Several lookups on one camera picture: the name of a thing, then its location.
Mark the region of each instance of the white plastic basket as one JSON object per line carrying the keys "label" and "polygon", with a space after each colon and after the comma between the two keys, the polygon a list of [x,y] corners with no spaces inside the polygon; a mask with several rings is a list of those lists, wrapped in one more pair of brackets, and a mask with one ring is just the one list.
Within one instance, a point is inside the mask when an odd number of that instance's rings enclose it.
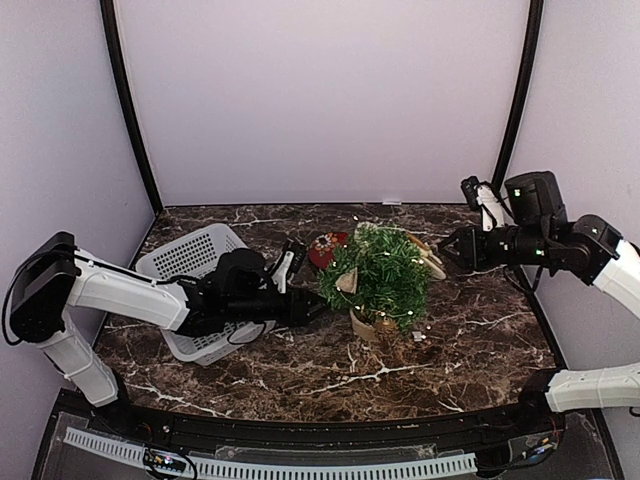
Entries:
{"label": "white plastic basket", "polygon": [[[146,254],[136,263],[136,271],[163,280],[179,274],[202,277],[215,270],[220,255],[242,247],[246,245],[233,230],[216,223]],[[263,329],[266,333],[274,325],[275,321],[266,322],[264,326],[252,322],[238,322],[227,324],[223,332],[206,337],[185,337],[168,330],[162,330],[162,335],[171,353],[178,360],[209,365],[242,346],[234,345],[235,343],[250,342],[260,335]],[[230,335],[233,335],[234,344],[227,341]]]}

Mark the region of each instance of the red decoration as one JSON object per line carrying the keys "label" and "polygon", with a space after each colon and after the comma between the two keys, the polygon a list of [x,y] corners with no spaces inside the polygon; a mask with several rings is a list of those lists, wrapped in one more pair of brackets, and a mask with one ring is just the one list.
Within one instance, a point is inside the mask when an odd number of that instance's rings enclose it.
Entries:
{"label": "red decoration", "polygon": [[335,256],[333,251],[338,246],[347,244],[347,234],[345,232],[329,232],[320,235],[311,244],[309,249],[309,259],[318,268],[324,270],[329,266]]}

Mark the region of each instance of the artificial plant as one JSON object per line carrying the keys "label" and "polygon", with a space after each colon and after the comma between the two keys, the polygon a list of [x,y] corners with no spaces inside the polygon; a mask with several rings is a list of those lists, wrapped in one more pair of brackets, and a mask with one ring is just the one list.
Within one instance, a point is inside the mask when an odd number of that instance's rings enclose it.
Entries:
{"label": "artificial plant", "polygon": [[[353,309],[365,323],[392,319],[406,331],[427,312],[430,270],[404,230],[361,224],[319,274],[320,294],[335,309]],[[353,293],[338,285],[354,279]]]}

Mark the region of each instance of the white panel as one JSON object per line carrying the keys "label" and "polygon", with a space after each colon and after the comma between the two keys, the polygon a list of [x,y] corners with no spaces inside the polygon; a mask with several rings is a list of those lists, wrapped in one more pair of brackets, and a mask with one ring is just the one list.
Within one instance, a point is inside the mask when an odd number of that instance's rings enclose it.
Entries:
{"label": "white panel", "polygon": [[526,0],[119,0],[163,200],[460,202],[506,125]]}
{"label": "white panel", "polygon": [[[58,230],[128,263],[153,214],[118,104],[97,1],[0,2],[0,291]],[[76,312],[89,340],[102,315]],[[30,478],[60,375],[0,340],[2,478]]]}
{"label": "white panel", "polygon": [[[569,215],[595,213],[640,243],[640,3],[546,2],[509,175],[553,170]],[[572,275],[540,299],[573,368],[640,360],[640,320]],[[640,422],[607,412],[626,477],[640,478]]]}

